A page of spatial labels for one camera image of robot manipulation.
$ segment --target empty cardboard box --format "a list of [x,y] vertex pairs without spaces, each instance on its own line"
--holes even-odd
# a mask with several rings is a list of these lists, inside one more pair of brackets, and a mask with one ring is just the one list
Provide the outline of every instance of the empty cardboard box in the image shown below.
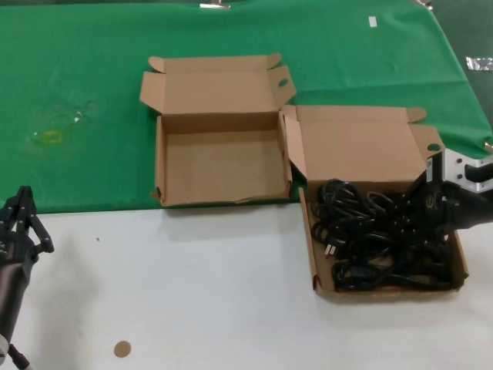
[[[378,291],[336,291],[331,268],[334,256],[311,237],[316,221],[310,203],[318,187],[331,179],[352,182],[363,191],[406,190],[425,170],[425,160],[443,148],[434,127],[416,124],[423,109],[364,106],[285,106],[283,108],[291,162],[307,178],[300,189],[313,289],[328,298],[436,295],[443,292],[386,287]],[[457,234],[450,235],[454,289],[468,276]]]
[[140,99],[161,114],[156,189],[163,206],[290,196],[280,108],[296,93],[279,54],[162,59]]

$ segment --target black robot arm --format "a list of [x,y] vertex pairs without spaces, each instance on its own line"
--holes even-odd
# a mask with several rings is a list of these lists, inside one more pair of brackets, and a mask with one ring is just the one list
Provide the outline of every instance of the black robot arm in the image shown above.
[[[38,245],[29,238],[29,229],[40,240]],[[53,251],[52,239],[36,214],[31,187],[20,187],[0,209],[0,364],[8,353],[32,266],[40,253]]]
[[406,200],[416,222],[445,234],[492,222],[493,156],[473,160],[449,149],[435,154]]

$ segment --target green tablecloth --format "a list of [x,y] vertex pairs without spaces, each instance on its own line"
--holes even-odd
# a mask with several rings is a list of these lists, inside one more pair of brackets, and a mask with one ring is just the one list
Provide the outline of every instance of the green tablecloth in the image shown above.
[[157,207],[149,56],[281,52],[295,103],[422,106],[472,156],[491,136],[433,14],[410,0],[4,7],[0,34],[0,202],[30,184],[41,212]]

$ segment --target black cable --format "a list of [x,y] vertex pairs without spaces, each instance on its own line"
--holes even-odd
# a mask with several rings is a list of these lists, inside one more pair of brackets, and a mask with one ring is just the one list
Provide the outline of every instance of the black cable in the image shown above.
[[29,367],[30,364],[27,358],[12,344],[8,347],[8,355],[18,370],[26,370]]
[[337,290],[451,288],[444,241],[421,233],[425,225],[415,220],[412,207],[401,206],[404,200],[403,193],[362,193],[337,179],[318,189],[311,204],[318,221],[311,234],[326,247],[336,247],[332,277]]

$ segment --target box hole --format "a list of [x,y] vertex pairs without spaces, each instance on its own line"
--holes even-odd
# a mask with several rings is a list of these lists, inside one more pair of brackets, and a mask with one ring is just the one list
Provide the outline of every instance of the box hole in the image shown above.
[[441,149],[441,146],[440,146],[440,144],[432,143],[432,144],[428,145],[427,149],[431,152],[437,152]]

